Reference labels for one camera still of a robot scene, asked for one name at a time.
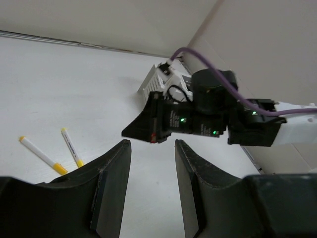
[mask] white device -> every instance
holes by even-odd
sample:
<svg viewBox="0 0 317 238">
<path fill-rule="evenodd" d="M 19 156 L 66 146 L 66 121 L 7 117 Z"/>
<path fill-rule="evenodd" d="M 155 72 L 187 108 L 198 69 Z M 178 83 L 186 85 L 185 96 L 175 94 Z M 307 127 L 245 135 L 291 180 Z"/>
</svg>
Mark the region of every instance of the white device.
<svg viewBox="0 0 317 238">
<path fill-rule="evenodd" d="M 314 103 L 308 106 L 290 103 L 276 103 L 277 112 L 291 109 L 317 108 Z M 317 115 L 316 114 L 289 114 L 281 116 L 287 123 L 282 123 L 272 144 L 284 145 L 290 143 L 317 143 Z"/>
<path fill-rule="evenodd" d="M 158 91 L 164 92 L 165 94 L 171 85 L 181 87 L 187 94 L 188 98 L 192 100 L 193 94 L 188 88 L 190 85 L 191 75 L 181 73 L 172 66 L 169 67 L 169 71 L 170 75 L 166 76 L 157 65 L 152 66 L 138 90 L 138 93 L 143 95 L 144 103 L 147 102 L 150 92 Z M 169 91 L 174 99 L 181 102 L 185 100 L 184 94 L 178 89 L 170 88 Z"/>
</svg>

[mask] marker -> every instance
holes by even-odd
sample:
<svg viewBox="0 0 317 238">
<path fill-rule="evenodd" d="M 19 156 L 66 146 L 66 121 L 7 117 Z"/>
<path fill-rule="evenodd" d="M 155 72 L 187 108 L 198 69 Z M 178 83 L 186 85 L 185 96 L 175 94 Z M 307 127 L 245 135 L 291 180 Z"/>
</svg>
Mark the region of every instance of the marker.
<svg viewBox="0 0 317 238">
<path fill-rule="evenodd" d="M 21 136 L 19 141 L 29 150 L 31 150 L 34 154 L 40 157 L 41 160 L 46 162 L 49 166 L 51 166 L 56 172 L 60 175 L 67 174 L 67 170 L 59 163 L 55 163 L 51 160 L 46 154 L 44 154 L 38 147 L 36 147 L 28 138 L 25 136 Z"/>
<path fill-rule="evenodd" d="M 83 160 L 80 159 L 80 157 L 78 156 L 78 153 L 76 152 L 75 147 L 73 146 L 73 143 L 71 142 L 70 137 L 69 137 L 69 135 L 68 135 L 68 133 L 67 133 L 67 129 L 66 129 L 65 127 L 62 128 L 61 134 L 63 135 L 63 137 L 64 137 L 64 139 L 65 139 L 65 141 L 66 141 L 66 144 L 67 144 L 67 146 L 68 146 L 68 148 L 69 148 L 71 154 L 73 155 L 74 160 L 75 160 L 77 166 L 78 166 L 79 168 L 82 167 L 82 166 L 84 166 L 84 162 L 83 162 Z"/>
</svg>

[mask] white wall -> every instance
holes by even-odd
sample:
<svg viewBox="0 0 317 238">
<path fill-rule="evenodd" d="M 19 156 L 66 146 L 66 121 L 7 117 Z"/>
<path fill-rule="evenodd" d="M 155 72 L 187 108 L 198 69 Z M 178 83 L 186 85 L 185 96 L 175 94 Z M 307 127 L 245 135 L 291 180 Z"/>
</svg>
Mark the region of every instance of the white wall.
<svg viewBox="0 0 317 238">
<path fill-rule="evenodd" d="M 246 97 L 317 103 L 317 1 L 219 0 L 191 45 L 235 71 Z M 203 66 L 186 56 L 192 71 Z M 317 167 L 317 146 L 248 148 L 267 173 Z"/>
<path fill-rule="evenodd" d="M 168 56 L 216 0 L 2 0 L 0 30 Z"/>
</svg>

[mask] yellow marker cap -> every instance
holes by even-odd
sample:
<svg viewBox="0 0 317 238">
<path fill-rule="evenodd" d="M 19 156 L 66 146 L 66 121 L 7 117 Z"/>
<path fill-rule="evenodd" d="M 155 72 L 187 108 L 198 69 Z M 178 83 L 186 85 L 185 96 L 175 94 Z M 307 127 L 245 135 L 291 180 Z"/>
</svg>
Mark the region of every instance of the yellow marker cap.
<svg viewBox="0 0 317 238">
<path fill-rule="evenodd" d="M 60 175 L 65 175 L 68 173 L 68 171 L 59 163 L 55 163 L 53 165 L 53 169 L 58 172 Z"/>
<path fill-rule="evenodd" d="M 83 160 L 77 160 L 76 164 L 80 168 L 80 167 L 84 166 L 84 161 Z"/>
</svg>

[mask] black cable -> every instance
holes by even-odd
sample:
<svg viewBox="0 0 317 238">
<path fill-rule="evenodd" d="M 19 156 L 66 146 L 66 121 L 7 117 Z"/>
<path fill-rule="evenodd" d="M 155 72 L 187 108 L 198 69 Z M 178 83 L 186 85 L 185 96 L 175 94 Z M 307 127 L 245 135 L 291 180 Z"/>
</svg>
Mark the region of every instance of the black cable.
<svg viewBox="0 0 317 238">
<path fill-rule="evenodd" d="M 188 102 L 192 102 L 192 101 L 190 101 L 190 99 L 189 99 L 189 97 L 187 96 L 187 94 L 186 94 L 186 92 L 184 91 L 184 89 L 182 89 L 181 87 L 179 87 L 179 86 L 177 86 L 177 85 L 171 85 L 171 86 L 168 88 L 167 92 L 166 92 L 167 95 L 168 95 L 168 97 L 169 97 L 171 100 L 173 100 L 174 102 L 177 102 L 177 103 L 181 103 L 181 101 L 179 101 L 179 100 L 177 100 L 177 99 L 175 99 L 175 98 L 172 97 L 171 93 L 169 92 L 169 90 L 170 90 L 171 88 L 176 88 L 176 89 L 178 89 L 179 91 L 181 91 L 181 92 L 184 94 L 184 97 L 186 98 L 186 100 L 187 100 Z"/>
</svg>

